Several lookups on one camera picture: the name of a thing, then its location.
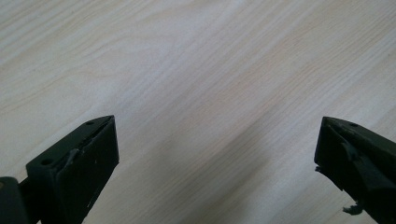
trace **wooden surface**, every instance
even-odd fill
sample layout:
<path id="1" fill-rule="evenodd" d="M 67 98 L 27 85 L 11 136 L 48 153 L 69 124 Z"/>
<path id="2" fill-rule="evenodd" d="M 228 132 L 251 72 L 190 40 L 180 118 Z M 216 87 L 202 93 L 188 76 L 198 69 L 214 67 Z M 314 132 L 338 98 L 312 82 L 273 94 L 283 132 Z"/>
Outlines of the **wooden surface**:
<path id="1" fill-rule="evenodd" d="M 374 223 L 313 156 L 323 116 L 396 141 L 395 99 L 394 0 L 0 2 L 0 175 L 116 116 L 84 223 Z"/>

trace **black plastic part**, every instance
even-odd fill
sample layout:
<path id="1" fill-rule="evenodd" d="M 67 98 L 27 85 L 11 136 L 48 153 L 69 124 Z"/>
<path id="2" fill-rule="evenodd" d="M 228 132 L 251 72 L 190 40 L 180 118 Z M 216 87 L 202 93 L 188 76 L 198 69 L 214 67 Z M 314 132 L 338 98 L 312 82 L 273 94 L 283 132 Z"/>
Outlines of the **black plastic part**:
<path id="1" fill-rule="evenodd" d="M 118 163 L 114 116 L 82 124 L 31 160 L 19 185 L 0 179 L 0 224 L 82 223 Z"/>
<path id="2" fill-rule="evenodd" d="M 315 153 L 317 171 L 345 190 L 378 223 L 396 223 L 396 144 L 341 119 L 323 118 Z"/>
<path id="3" fill-rule="evenodd" d="M 13 177 L 0 177 L 0 224 L 26 224 L 29 222 L 18 181 Z"/>

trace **wood grain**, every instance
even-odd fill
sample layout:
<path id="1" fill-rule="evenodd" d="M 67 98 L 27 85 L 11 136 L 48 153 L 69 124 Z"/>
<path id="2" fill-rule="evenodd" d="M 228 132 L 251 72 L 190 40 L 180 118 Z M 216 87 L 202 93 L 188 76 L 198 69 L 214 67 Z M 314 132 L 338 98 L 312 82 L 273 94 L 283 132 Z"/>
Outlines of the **wood grain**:
<path id="1" fill-rule="evenodd" d="M 374 223 L 315 173 L 323 116 L 396 141 L 396 2 L 1 1 L 0 175 L 116 116 L 84 223 Z"/>

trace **black object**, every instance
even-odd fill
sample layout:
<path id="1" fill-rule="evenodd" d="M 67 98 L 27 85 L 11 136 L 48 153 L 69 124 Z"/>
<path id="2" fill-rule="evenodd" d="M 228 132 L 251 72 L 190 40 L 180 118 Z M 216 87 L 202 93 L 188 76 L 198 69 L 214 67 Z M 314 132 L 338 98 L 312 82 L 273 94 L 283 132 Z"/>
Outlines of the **black object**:
<path id="1" fill-rule="evenodd" d="M 119 163 L 114 116 L 90 120 L 26 165 L 18 184 L 0 178 L 0 224 L 80 224 Z"/>
<path id="2" fill-rule="evenodd" d="M 315 153 L 317 171 L 345 190 L 378 223 L 396 223 L 396 144 L 341 119 L 323 118 Z"/>

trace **tabletop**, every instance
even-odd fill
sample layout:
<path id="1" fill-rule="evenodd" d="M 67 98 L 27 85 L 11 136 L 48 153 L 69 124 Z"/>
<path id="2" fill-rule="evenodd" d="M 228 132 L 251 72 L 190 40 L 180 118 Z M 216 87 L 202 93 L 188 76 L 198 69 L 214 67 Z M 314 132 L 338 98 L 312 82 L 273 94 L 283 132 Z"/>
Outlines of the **tabletop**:
<path id="1" fill-rule="evenodd" d="M 84 223 L 374 223 L 313 161 L 322 117 L 396 141 L 393 0 L 0 2 L 0 175 L 115 115 Z"/>

